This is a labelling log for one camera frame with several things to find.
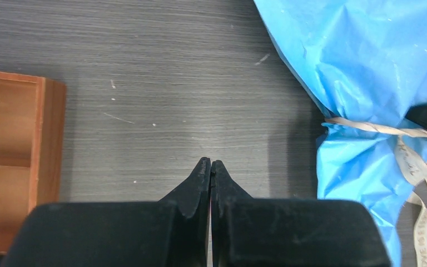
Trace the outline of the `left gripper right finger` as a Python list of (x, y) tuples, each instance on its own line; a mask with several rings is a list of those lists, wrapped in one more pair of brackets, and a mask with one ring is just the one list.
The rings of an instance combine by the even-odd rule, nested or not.
[(211, 169), (214, 266), (390, 266), (362, 204), (253, 198), (221, 161)]

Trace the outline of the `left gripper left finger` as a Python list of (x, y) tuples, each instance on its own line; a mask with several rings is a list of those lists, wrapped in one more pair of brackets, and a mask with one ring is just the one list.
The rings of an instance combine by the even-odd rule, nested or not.
[(159, 201), (36, 207), (4, 266), (206, 266), (211, 161)]

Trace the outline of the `cream ribbon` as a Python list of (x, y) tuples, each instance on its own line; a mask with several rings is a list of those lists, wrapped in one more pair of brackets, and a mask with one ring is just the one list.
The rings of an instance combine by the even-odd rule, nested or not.
[[(427, 138), (427, 130), (422, 128), (398, 129), (369, 122), (353, 122), (342, 117), (328, 118), (325, 121), (364, 131), (397, 136), (398, 141), (394, 155), (402, 175), (407, 182), (414, 186), (419, 185), (423, 181), (427, 184), (427, 161), (424, 161), (418, 153), (403, 141), (403, 136)], [(421, 206), (420, 213), (414, 224), (414, 249), (417, 266), (427, 266), (427, 208), (421, 197), (414, 192), (410, 194), (407, 202)]]

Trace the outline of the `blue paper flower bouquet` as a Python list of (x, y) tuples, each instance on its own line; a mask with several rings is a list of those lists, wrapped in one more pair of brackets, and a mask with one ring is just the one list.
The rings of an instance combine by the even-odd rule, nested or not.
[[(405, 116), (412, 107), (427, 105), (427, 1), (256, 1), (255, 6), (279, 56), (325, 120), (424, 129)], [(400, 171), (394, 155), (398, 137), (326, 121), (324, 126), (327, 135), (316, 155), (317, 197), (363, 204), (393, 266), (402, 266), (397, 224), (418, 185)], [(403, 136), (403, 141), (427, 161), (427, 138)]]

